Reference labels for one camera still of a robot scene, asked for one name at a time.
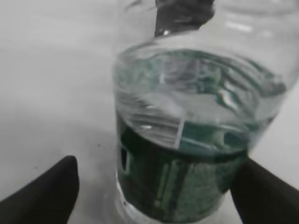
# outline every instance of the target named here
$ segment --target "bottle neck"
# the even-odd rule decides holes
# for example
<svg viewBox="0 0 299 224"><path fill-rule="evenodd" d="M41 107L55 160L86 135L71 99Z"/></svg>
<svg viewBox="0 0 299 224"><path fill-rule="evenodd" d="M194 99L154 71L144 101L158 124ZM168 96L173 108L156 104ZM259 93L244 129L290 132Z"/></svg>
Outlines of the bottle neck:
<svg viewBox="0 0 299 224"><path fill-rule="evenodd" d="M215 0L222 7L242 14L289 14L299 9L297 0Z"/></svg>

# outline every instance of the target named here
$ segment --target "white surface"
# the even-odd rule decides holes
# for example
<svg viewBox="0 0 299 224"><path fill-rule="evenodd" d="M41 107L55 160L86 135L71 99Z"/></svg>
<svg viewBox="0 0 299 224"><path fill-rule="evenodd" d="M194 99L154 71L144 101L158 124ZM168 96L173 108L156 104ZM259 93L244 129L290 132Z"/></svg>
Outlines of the white surface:
<svg viewBox="0 0 299 224"><path fill-rule="evenodd" d="M115 13L110 0L0 2L0 199L73 154L81 189L69 223L108 223L99 210L115 147ZM297 188L298 97L296 88L253 153ZM223 224L241 223L231 199L222 210Z"/></svg>

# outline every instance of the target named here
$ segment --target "water bottle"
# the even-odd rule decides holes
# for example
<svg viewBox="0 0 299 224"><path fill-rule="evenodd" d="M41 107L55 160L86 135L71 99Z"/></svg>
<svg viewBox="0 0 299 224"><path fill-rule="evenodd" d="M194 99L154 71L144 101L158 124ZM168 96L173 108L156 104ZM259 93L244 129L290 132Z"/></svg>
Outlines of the water bottle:
<svg viewBox="0 0 299 224"><path fill-rule="evenodd" d="M298 1L120 1L119 211L208 221L297 81Z"/></svg>

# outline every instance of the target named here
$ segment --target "white table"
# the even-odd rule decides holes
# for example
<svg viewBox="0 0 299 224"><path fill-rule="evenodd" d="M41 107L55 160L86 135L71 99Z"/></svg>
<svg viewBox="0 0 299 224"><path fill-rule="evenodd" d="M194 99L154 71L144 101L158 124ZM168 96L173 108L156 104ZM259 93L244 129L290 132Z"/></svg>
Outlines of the white table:
<svg viewBox="0 0 299 224"><path fill-rule="evenodd" d="M79 162L70 224L110 224L101 211L115 148L110 0L0 3L0 199L65 155ZM253 158L299 188L299 88ZM240 224L231 198L222 223Z"/></svg>

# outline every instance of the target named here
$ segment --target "black object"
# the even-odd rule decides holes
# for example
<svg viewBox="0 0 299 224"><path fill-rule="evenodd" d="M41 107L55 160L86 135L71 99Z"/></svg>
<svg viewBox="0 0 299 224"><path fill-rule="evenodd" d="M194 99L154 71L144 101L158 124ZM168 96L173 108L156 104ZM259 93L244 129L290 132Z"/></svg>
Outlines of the black object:
<svg viewBox="0 0 299 224"><path fill-rule="evenodd" d="M214 0L156 0L155 37L197 30L214 15Z"/></svg>
<svg viewBox="0 0 299 224"><path fill-rule="evenodd" d="M77 160L67 156L0 203L0 224L66 224L78 191Z"/></svg>
<svg viewBox="0 0 299 224"><path fill-rule="evenodd" d="M249 160L231 188L244 224L298 224L299 191Z"/></svg>

